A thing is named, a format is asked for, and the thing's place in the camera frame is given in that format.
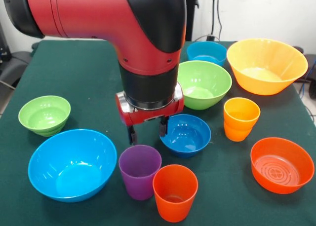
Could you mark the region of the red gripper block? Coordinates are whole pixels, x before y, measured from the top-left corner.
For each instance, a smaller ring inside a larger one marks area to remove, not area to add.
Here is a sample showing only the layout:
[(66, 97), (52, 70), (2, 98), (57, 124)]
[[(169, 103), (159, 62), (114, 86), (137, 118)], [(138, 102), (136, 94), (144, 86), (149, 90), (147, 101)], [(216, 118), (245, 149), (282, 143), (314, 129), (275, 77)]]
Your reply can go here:
[(122, 122), (127, 126), (129, 143), (131, 146), (137, 144), (137, 134), (133, 125), (142, 124), (149, 119), (161, 117), (159, 123), (159, 136), (164, 137), (168, 132), (169, 116), (179, 113), (183, 110), (184, 98), (173, 101), (162, 109), (141, 110), (131, 106), (124, 98), (118, 99), (118, 111)]

